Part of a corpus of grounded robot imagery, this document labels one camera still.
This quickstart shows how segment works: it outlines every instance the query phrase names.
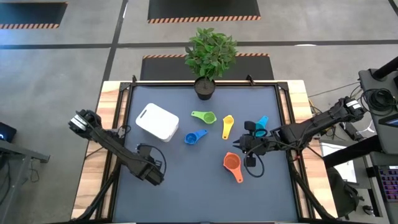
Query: wooden table edge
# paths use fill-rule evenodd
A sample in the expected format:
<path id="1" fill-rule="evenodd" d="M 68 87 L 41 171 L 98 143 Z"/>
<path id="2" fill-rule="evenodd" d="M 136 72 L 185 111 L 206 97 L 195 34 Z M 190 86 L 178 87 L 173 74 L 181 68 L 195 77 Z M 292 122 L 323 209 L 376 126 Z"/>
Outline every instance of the wooden table edge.
<path id="1" fill-rule="evenodd" d="M 106 81 L 103 83 L 101 93 L 99 95 L 99 101 L 98 101 L 98 106 L 96 108 L 96 112 L 103 117 L 108 117 L 106 121 L 110 119 L 110 116 L 113 120 L 114 117 L 114 108 L 112 106 L 114 105 L 116 107 L 116 100 L 117 100 L 117 94 L 119 93 L 119 85 L 122 82 L 131 82 L 131 81 Z M 137 81 L 138 83 L 186 83 L 186 82 L 194 82 L 192 80 L 185 80 L 185 81 Z M 217 82 L 223 82 L 223 83 L 242 83 L 242 82 L 249 82 L 249 81 L 217 81 Z M 290 100 L 292 103 L 292 109 L 293 109 L 293 114 L 295 117 L 295 122 L 299 123 L 302 122 L 306 119 L 309 119 L 312 117 L 311 114 L 311 109 L 310 105 L 308 102 L 308 96 L 307 92 L 305 89 L 305 84 L 303 80 L 255 80 L 257 83 L 280 83 L 280 82 L 287 82 L 289 86 L 289 95 L 290 95 Z M 287 108 L 283 107 L 283 111 L 286 117 L 286 111 Z M 103 127 L 105 129 L 110 128 L 109 127 L 109 121 L 104 122 L 103 118 Z M 90 148 L 96 148 L 98 145 L 91 146 L 92 143 L 90 142 L 87 149 L 86 149 L 86 154 L 90 153 L 92 150 L 89 150 Z M 317 151 L 320 154 L 320 144 L 319 141 L 313 140 L 310 143 L 311 147 Z M 76 191 L 76 197 L 75 201 L 73 204 L 73 209 L 72 209 L 72 214 L 71 218 L 77 218 L 79 215 L 81 215 L 87 206 L 91 203 L 91 201 L 94 199 L 96 193 L 98 193 L 100 189 L 100 183 L 98 184 L 98 181 L 96 181 L 95 184 L 91 184 L 90 180 L 98 178 L 98 175 L 101 175 L 103 172 L 103 166 L 101 167 L 101 163 L 104 165 L 104 160 L 106 157 L 106 151 L 103 150 L 103 152 L 97 152 L 96 153 L 96 158 L 91 158 L 89 161 L 85 161 L 83 163 L 82 167 L 82 172 L 80 175 L 79 179 L 79 184 L 78 184 L 78 189 Z M 333 195 L 330 190 L 329 186 L 329 181 L 327 178 L 326 174 L 326 169 L 323 161 L 318 158 L 313 152 L 310 150 L 304 150 L 303 151 L 303 159 L 305 163 L 305 168 L 307 172 L 307 179 L 308 183 L 310 186 L 311 191 L 313 194 L 316 196 L 316 198 L 319 200 L 319 202 L 325 207 L 325 209 L 333 215 L 334 217 L 337 217 L 337 212 L 336 212 L 336 207 L 335 203 L 333 200 Z M 93 167 L 97 167 L 100 171 L 100 173 L 96 173 L 96 171 L 93 170 Z M 300 197 L 300 204 L 301 208 L 303 210 L 303 215 L 304 217 L 308 217 L 308 210 L 306 206 L 306 199 L 305 196 L 302 192 L 302 190 L 299 188 L 298 194 Z M 107 193 L 106 200 L 109 200 L 109 193 L 110 190 Z"/>

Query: metal stand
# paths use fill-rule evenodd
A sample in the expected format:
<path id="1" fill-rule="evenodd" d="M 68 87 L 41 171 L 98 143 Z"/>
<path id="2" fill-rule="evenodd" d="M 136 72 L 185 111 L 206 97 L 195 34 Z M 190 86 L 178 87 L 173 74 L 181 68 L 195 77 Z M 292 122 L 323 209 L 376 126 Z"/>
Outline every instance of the metal stand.
<path id="1" fill-rule="evenodd" d="M 382 152 L 380 140 L 377 135 L 329 154 L 323 158 L 323 161 L 325 161 L 325 167 L 327 169 L 351 161 L 355 158 L 366 156 L 370 152 Z"/>
<path id="2" fill-rule="evenodd" d="M 10 154 L 22 154 L 33 159 L 38 159 L 41 163 L 48 163 L 50 156 L 39 152 L 35 152 L 24 147 L 16 146 L 6 141 L 0 141 L 0 151 L 8 152 Z"/>
<path id="3" fill-rule="evenodd" d="M 16 146 L 6 141 L 0 141 L 0 152 L 2 157 L 7 160 L 7 175 L 10 186 L 9 190 L 3 190 L 1 195 L 4 200 L 0 204 L 0 224 L 6 223 L 7 214 L 11 212 L 11 208 L 17 198 L 20 187 L 24 183 L 26 173 L 29 171 L 29 164 L 32 159 L 38 159 L 41 163 L 48 163 L 50 156 Z"/>

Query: white paper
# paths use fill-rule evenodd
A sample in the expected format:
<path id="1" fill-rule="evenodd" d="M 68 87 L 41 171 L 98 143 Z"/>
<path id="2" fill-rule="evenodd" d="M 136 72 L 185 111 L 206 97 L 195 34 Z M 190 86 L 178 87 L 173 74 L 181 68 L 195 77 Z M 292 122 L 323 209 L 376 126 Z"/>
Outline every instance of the white paper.
<path id="1" fill-rule="evenodd" d="M 346 146 L 339 146 L 335 144 L 321 143 L 322 156 L 327 156 L 331 153 L 344 149 Z M 343 180 L 356 183 L 356 176 L 354 170 L 354 162 L 348 161 L 343 164 L 335 166 L 335 169 L 340 174 Z"/>

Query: keyboard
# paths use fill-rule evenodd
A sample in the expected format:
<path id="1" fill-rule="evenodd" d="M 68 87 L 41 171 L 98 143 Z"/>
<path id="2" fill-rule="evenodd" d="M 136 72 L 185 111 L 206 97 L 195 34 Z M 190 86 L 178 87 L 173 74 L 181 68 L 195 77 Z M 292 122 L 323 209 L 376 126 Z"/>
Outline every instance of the keyboard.
<path id="1" fill-rule="evenodd" d="M 398 169 L 379 169 L 383 197 L 387 202 L 398 202 Z"/>

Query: black table frame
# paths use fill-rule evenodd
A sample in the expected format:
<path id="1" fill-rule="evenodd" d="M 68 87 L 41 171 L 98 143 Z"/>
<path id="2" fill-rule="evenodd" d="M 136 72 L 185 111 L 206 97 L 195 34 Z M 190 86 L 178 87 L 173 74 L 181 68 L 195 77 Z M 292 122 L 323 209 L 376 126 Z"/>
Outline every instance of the black table frame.
<path id="1" fill-rule="evenodd" d="M 116 103 L 116 109 L 115 109 L 112 128 L 118 128 L 119 115 L 121 114 L 123 97 L 125 94 L 127 94 L 127 102 L 126 102 L 126 108 L 124 111 L 124 118 L 123 118 L 122 125 L 127 124 L 128 115 L 129 115 L 130 108 L 131 108 L 132 96 L 134 93 L 134 88 L 136 86 L 192 86 L 193 87 L 193 84 L 194 84 L 194 81 L 137 81 L 137 79 L 135 77 L 133 77 L 132 82 L 120 83 L 118 100 Z M 277 100 L 277 104 L 278 104 L 280 123 L 282 125 L 286 124 L 284 110 L 282 107 L 282 98 L 281 98 L 281 94 L 280 94 L 280 91 L 283 91 L 284 95 L 285 95 L 286 103 L 287 103 L 287 112 L 289 113 L 290 122 L 291 123 L 295 122 L 295 118 L 294 118 L 294 114 L 293 114 L 293 107 L 292 107 L 292 103 L 291 103 L 290 95 L 289 95 L 289 85 L 287 82 L 257 82 L 256 83 L 253 80 L 216 81 L 216 85 L 217 86 L 241 86 L 241 87 L 244 87 L 244 86 L 246 86 L 246 87 L 249 87 L 249 86 L 271 86 L 271 87 L 273 87 L 275 90 L 275 95 L 277 97 L 276 100 Z M 91 215 L 89 215 L 86 217 L 86 219 L 83 219 L 83 220 L 71 220 L 72 223 L 112 223 L 113 222 L 114 207 L 115 207 L 115 203 L 116 203 L 116 193 L 118 190 L 121 163 L 118 159 L 116 159 L 116 164 L 114 166 L 113 171 L 111 172 L 112 155 L 113 154 L 108 151 L 108 153 L 106 155 L 103 180 L 101 183 L 101 190 L 100 190 L 99 194 L 96 196 L 96 198 L 94 199 L 94 202 L 98 203 L 96 205 L 97 212 L 95 215 L 95 219 L 88 220 L 91 217 Z M 292 153 L 290 151 L 286 152 L 286 158 L 288 160 L 292 160 Z M 304 160 L 302 157 L 300 157 L 297 161 L 298 161 L 298 166 L 300 168 L 298 170 L 298 172 L 300 173 L 305 184 L 308 186 L 308 179 L 307 179 L 307 174 L 305 171 Z M 289 166 L 289 174 L 290 174 L 290 179 L 291 179 L 291 183 L 292 183 L 292 190 L 293 190 L 293 195 L 294 195 L 294 200 L 295 200 L 298 222 L 355 224 L 355 222 L 316 219 L 312 204 L 310 203 L 310 201 L 307 198 L 306 198 L 306 204 L 307 204 L 308 214 L 309 214 L 310 218 L 304 218 L 301 203 L 300 203 L 299 190 L 297 187 L 297 183 L 293 178 L 291 166 Z M 106 218 L 103 218 L 102 211 L 103 211 L 103 204 L 104 204 L 104 196 L 111 185 L 113 187 L 112 187 L 111 195 L 110 195 L 109 210 L 108 210 L 108 214 L 107 214 Z"/>
<path id="2" fill-rule="evenodd" d="M 132 101 L 132 96 L 134 93 L 135 86 L 192 86 L 193 87 L 193 81 L 185 81 L 185 82 L 181 82 L 181 81 L 175 81 L 175 82 L 139 81 L 138 82 L 138 81 L 133 80 L 132 83 L 121 83 L 120 88 L 119 88 L 118 101 L 116 103 L 116 111 L 115 111 L 115 117 L 114 117 L 113 124 L 117 125 L 117 122 L 119 121 L 119 114 L 120 114 L 121 103 L 122 103 L 121 101 L 123 98 L 124 91 L 126 91 L 128 95 L 127 95 L 126 110 L 124 112 L 124 119 L 123 119 L 122 125 L 125 125 L 128 123 L 128 114 L 129 114 L 129 111 L 131 108 L 131 104 L 132 104 L 131 101 Z M 275 90 L 275 95 L 277 97 L 276 101 L 278 104 L 280 123 L 282 125 L 284 125 L 284 124 L 286 124 L 286 120 L 284 117 L 284 112 L 283 112 L 283 107 L 282 107 L 282 99 L 281 99 L 281 95 L 280 95 L 280 90 L 282 90 L 285 93 L 289 118 L 293 123 L 295 122 L 294 115 L 293 115 L 293 107 L 290 102 L 289 88 L 288 88 L 287 82 L 254 83 L 254 82 L 247 82 L 247 81 L 238 81 L 238 82 L 236 82 L 236 81 L 233 81 L 233 82 L 218 81 L 217 86 L 271 86 L 271 87 L 273 87 Z M 290 159 L 290 160 L 292 159 L 292 155 L 291 155 L 290 151 L 286 152 L 286 156 L 287 156 L 287 159 Z M 106 163 L 105 163 L 104 177 L 107 177 L 109 175 L 109 170 L 110 170 L 110 165 L 111 165 L 110 162 L 111 162 L 111 153 L 108 153 L 107 158 L 106 158 Z M 116 203 L 116 192 L 118 189 L 118 182 L 119 182 L 119 170 L 120 170 L 120 166 L 121 166 L 120 163 L 118 163 L 118 162 L 116 164 L 117 164 L 117 167 L 115 167 L 115 169 L 118 171 L 118 173 L 114 180 L 114 184 L 113 184 L 113 188 L 112 188 L 112 192 L 111 192 L 111 200 L 110 200 L 109 211 L 108 211 L 108 218 L 110 220 L 113 219 L 114 205 Z M 305 173 L 305 169 L 302 169 L 305 167 L 304 161 L 302 158 L 300 159 L 299 164 L 300 164 L 300 170 L 299 170 L 300 175 L 302 177 L 305 177 L 306 184 L 308 184 L 307 174 Z M 292 177 L 290 167 L 289 167 L 289 174 L 290 174 L 290 180 L 291 180 L 292 188 L 293 188 L 293 195 L 294 195 L 294 200 L 295 200 L 295 205 L 296 205 L 297 216 L 298 216 L 298 218 L 302 218 L 303 213 L 302 213 L 302 209 L 301 209 L 298 188 L 297 188 L 297 184 L 295 184 L 295 181 Z M 98 218 L 99 218 L 101 216 L 101 211 L 102 211 L 102 209 L 100 210 L 100 208 L 99 208 L 96 217 L 98 216 Z"/>

